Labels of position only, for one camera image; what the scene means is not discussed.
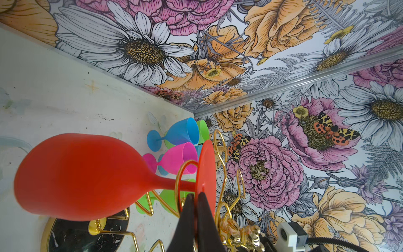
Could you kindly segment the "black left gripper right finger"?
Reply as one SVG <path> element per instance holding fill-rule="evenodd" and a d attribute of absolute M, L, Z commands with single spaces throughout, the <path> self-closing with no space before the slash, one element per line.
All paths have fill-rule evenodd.
<path fill-rule="evenodd" d="M 197 243 L 199 252 L 226 252 L 205 193 L 197 197 Z"/>

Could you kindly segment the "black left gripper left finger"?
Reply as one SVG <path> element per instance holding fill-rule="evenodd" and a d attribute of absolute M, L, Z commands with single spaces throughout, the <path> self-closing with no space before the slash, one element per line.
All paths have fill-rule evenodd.
<path fill-rule="evenodd" d="M 189 194 L 167 252 L 192 252 L 195 237 L 194 195 Z"/>

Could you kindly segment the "green wine glass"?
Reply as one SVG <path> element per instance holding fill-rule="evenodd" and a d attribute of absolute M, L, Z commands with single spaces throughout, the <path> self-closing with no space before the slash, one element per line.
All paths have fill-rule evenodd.
<path fill-rule="evenodd" d="M 181 198 L 186 199 L 187 195 L 189 194 L 194 194 L 193 192 L 185 192 L 185 191 L 181 191 L 180 195 Z M 162 190 L 161 192 L 158 193 L 158 195 L 161 197 L 161 199 L 166 202 L 168 204 L 169 207 L 171 207 L 174 211 L 177 212 L 177 206 L 175 203 L 175 199 L 174 199 L 174 191 L 173 190 Z M 152 192 L 149 192 L 149 196 L 150 196 L 150 200 L 152 205 L 154 205 L 155 201 L 159 201 L 159 199 L 157 197 L 155 197 L 155 195 Z M 149 205 L 148 205 L 148 201 L 147 201 L 147 195 L 143 195 L 138 202 L 147 210 L 149 210 Z"/>
<path fill-rule="evenodd" d="M 207 123 L 202 119 L 196 121 L 196 123 L 198 125 L 198 130 L 199 130 L 198 144 L 203 144 L 209 138 L 209 129 L 208 129 Z M 164 140 L 164 144 L 168 149 L 175 146 L 174 144 L 171 144 L 167 140 Z"/>

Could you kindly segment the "pink wine glass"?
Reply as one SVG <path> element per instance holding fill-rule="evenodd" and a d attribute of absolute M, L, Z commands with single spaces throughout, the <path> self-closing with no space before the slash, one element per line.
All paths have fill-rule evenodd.
<path fill-rule="evenodd" d="M 198 161 L 198 153 L 191 143 L 184 143 L 167 150 L 158 159 L 151 153 L 145 154 L 143 159 L 153 173 L 167 176 L 176 175 L 186 161 Z"/>

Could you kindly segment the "blue wine glass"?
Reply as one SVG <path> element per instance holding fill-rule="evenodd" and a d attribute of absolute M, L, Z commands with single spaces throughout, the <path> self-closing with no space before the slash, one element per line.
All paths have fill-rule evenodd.
<path fill-rule="evenodd" d="M 157 162 L 157 170 L 163 176 L 168 174 L 176 175 L 182 165 L 189 160 L 198 161 L 201 146 L 193 146 L 191 143 L 184 143 L 173 147 L 165 154 L 160 155 Z"/>
<path fill-rule="evenodd" d="M 148 147 L 153 152 L 161 149 L 164 140 L 175 146 L 187 142 L 198 144 L 199 129 L 195 119 L 187 118 L 173 124 L 164 136 L 161 136 L 156 130 L 151 130 L 147 135 Z"/>

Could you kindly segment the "red wine glass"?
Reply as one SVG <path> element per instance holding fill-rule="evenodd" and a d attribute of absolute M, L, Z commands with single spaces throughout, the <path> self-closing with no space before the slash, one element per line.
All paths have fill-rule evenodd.
<path fill-rule="evenodd" d="M 204 193 L 216 207 L 216 166 L 211 141 L 203 145 L 195 182 L 158 176 L 133 147 L 104 135 L 66 133 L 34 147 L 19 165 L 14 194 L 26 211 L 69 221 L 118 213 L 153 190 Z"/>

